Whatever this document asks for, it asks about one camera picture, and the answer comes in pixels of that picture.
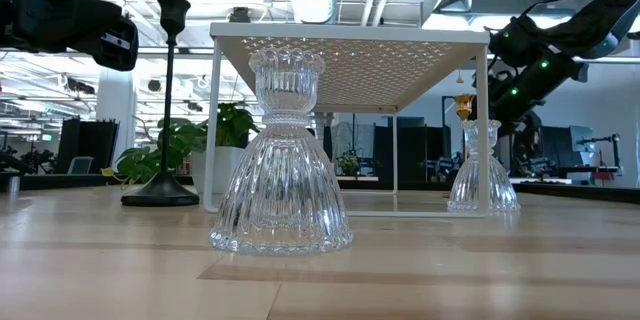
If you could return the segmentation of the green leafy plant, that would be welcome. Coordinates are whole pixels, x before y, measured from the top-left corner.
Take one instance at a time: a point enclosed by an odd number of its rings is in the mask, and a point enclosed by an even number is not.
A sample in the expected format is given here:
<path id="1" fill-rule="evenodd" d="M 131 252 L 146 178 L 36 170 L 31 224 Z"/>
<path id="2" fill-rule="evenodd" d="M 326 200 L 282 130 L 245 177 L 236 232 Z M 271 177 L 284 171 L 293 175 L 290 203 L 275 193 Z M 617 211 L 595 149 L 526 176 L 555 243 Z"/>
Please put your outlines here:
<path id="1" fill-rule="evenodd" d="M 244 148 L 251 132 L 260 130 L 244 102 L 220 103 L 217 110 L 216 146 Z M 160 133 L 156 148 L 129 148 L 117 159 L 115 168 L 103 168 L 102 176 L 113 179 L 122 187 L 146 183 L 161 170 L 164 121 L 158 122 Z M 194 123 L 186 118 L 172 118 L 169 122 L 169 150 L 167 169 L 176 170 L 194 152 L 206 150 L 208 121 Z"/>

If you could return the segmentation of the gold brass candlestick holder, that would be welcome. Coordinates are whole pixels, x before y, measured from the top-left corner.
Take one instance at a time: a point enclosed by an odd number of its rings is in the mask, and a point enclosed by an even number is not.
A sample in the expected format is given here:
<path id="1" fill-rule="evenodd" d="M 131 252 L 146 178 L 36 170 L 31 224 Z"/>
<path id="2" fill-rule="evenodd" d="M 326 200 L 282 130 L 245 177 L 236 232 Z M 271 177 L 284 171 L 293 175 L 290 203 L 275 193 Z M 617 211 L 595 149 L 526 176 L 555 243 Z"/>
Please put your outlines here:
<path id="1" fill-rule="evenodd" d="M 467 121 L 473 113 L 473 100 L 475 96 L 470 94 L 462 94 L 454 97 L 456 114 L 462 122 Z"/>

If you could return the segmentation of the black room partition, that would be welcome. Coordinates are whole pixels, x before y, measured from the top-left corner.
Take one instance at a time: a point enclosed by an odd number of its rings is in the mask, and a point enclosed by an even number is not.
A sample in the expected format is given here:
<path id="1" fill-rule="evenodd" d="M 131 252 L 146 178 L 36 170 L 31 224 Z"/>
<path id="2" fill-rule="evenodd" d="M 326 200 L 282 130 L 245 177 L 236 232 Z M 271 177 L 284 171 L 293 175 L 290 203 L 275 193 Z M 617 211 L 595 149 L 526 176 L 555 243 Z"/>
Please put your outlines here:
<path id="1" fill-rule="evenodd" d="M 66 173 L 75 157 L 92 157 L 90 174 L 111 166 L 119 131 L 115 121 L 81 121 L 62 123 L 55 172 Z"/>

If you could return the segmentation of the white plant pot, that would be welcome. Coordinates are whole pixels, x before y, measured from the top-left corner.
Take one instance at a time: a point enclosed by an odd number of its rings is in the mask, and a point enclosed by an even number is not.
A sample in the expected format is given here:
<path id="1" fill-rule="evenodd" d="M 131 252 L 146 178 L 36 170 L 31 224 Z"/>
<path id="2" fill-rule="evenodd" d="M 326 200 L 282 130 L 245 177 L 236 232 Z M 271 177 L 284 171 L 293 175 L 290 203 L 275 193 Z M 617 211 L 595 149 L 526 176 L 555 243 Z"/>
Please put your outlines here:
<path id="1" fill-rule="evenodd" d="M 224 194 L 228 190 L 229 182 L 242 154 L 242 148 L 217 146 L 215 149 L 214 173 L 210 178 L 205 179 L 205 153 L 192 151 L 190 154 L 191 176 L 197 193 L 203 195 L 205 184 L 211 183 L 213 185 L 213 194 Z"/>

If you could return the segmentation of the clear ribbed glass candle holder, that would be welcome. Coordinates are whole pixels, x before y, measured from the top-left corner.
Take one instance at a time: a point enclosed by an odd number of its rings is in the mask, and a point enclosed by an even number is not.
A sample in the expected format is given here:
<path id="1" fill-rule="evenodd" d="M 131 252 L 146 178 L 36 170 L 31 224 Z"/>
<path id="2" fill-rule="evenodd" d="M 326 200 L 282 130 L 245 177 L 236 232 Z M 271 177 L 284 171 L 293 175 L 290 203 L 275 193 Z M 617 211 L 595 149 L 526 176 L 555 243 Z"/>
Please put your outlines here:
<path id="1" fill-rule="evenodd" d="M 288 46 L 249 59 L 264 129 L 249 142 L 209 239 L 238 253 L 313 254 L 353 240 L 335 171 L 310 132 L 323 58 Z"/>
<path id="2" fill-rule="evenodd" d="M 447 208 L 450 211 L 475 211 L 479 209 L 479 128 L 476 120 L 464 121 L 462 124 L 468 157 L 459 168 L 453 182 Z M 493 156 L 493 147 L 497 143 L 498 120 L 488 122 L 490 145 L 489 158 L 489 206 L 491 213 L 512 212 L 520 209 L 516 192 L 510 182 L 504 166 Z"/>

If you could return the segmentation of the black aluminium table frame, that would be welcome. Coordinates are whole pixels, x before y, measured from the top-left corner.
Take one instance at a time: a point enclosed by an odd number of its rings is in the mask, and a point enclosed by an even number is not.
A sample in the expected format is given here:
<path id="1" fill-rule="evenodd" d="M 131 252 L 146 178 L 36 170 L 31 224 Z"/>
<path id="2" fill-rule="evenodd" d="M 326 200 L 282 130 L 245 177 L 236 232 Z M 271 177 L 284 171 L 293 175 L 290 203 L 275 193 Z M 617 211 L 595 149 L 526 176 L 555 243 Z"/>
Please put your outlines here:
<path id="1" fill-rule="evenodd" d="M 80 188 L 105 185 L 116 185 L 115 180 L 108 180 L 102 175 L 19 175 L 18 173 L 0 173 L 0 192 L 8 189 L 9 179 L 17 176 L 21 190 L 44 190 L 60 188 Z M 388 182 L 339 180 L 343 190 L 391 190 Z M 517 193 L 579 198 L 614 203 L 640 205 L 640 188 L 606 188 L 584 185 L 565 185 L 556 183 L 526 182 L 513 185 Z"/>

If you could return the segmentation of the white perforated metal shelf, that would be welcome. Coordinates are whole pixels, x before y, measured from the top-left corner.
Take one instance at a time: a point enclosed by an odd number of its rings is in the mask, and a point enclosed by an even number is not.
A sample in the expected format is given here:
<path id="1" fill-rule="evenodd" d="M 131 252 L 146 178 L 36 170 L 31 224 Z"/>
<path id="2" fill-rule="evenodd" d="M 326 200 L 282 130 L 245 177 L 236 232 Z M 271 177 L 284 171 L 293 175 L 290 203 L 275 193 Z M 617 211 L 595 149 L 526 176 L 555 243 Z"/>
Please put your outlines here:
<path id="1" fill-rule="evenodd" d="M 476 64 L 476 111 L 480 135 L 479 206 L 465 212 L 467 218 L 484 218 L 488 214 L 490 145 L 488 134 L 489 104 L 487 50 L 489 38 L 472 31 L 421 30 L 409 28 L 374 28 L 337 25 L 213 23 L 210 37 L 214 42 L 210 80 L 210 115 L 208 120 L 206 175 L 214 172 L 219 82 L 223 59 L 234 60 L 244 51 L 234 48 L 239 38 L 274 38 L 290 43 L 296 39 L 310 41 L 324 53 L 328 70 L 337 70 L 318 93 L 318 112 L 379 113 L 396 116 L 398 112 L 441 82 L 454 70 L 473 61 Z M 403 50 L 412 44 L 424 52 L 416 66 L 394 65 L 378 51 L 380 45 L 399 45 Z"/>

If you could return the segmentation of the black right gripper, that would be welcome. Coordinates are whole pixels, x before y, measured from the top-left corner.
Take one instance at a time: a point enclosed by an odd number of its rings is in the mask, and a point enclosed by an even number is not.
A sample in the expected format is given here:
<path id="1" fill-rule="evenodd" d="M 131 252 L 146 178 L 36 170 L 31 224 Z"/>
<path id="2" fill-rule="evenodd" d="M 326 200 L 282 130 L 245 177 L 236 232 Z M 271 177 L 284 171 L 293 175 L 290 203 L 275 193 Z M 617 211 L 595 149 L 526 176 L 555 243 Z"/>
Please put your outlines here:
<path id="1" fill-rule="evenodd" d="M 588 65 L 572 57 L 544 50 L 539 59 L 517 75 L 504 79 L 489 77 L 490 117 L 499 121 L 519 121 L 529 110 L 545 103 L 545 98 L 567 79 L 586 82 Z"/>

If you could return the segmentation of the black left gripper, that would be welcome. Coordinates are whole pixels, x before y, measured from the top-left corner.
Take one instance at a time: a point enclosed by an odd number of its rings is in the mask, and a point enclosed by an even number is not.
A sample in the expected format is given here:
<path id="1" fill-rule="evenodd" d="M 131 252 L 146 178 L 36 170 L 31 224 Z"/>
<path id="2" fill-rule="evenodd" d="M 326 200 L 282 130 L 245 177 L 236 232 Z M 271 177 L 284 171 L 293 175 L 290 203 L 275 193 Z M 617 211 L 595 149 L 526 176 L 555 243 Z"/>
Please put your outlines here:
<path id="1" fill-rule="evenodd" d="M 118 71 L 134 69 L 139 37 L 122 8 L 105 0 L 0 0 L 0 48 L 89 55 Z"/>

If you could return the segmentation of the tall black candlestick holder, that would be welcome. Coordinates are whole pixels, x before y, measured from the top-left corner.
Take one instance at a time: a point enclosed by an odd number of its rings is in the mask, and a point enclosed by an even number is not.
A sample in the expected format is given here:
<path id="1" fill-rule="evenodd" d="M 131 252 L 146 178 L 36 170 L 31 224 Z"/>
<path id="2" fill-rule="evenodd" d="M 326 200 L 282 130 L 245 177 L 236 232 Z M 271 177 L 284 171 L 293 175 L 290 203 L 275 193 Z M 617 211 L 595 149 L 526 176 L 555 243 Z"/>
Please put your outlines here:
<path id="1" fill-rule="evenodd" d="M 124 195 L 121 203 L 134 207 L 177 207 L 199 203 L 199 197 L 184 188 L 168 171 L 170 154 L 170 120 L 172 82 L 177 36 L 185 29 L 186 15 L 191 5 L 187 0 L 157 0 L 160 5 L 160 25 L 167 34 L 167 67 L 164 99 L 164 118 L 161 134 L 159 171 L 139 190 Z"/>

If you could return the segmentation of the white round pillar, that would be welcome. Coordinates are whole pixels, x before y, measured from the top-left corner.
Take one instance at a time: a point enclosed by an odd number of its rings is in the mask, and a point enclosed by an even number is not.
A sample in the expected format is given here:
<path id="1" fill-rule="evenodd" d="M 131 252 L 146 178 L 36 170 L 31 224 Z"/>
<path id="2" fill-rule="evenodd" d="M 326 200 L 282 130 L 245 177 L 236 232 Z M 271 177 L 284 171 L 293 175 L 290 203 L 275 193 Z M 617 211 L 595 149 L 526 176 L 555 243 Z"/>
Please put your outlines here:
<path id="1" fill-rule="evenodd" d="M 137 105 L 137 80 L 131 71 L 100 68 L 97 91 L 97 120 L 114 120 L 118 125 L 112 164 L 134 146 Z"/>

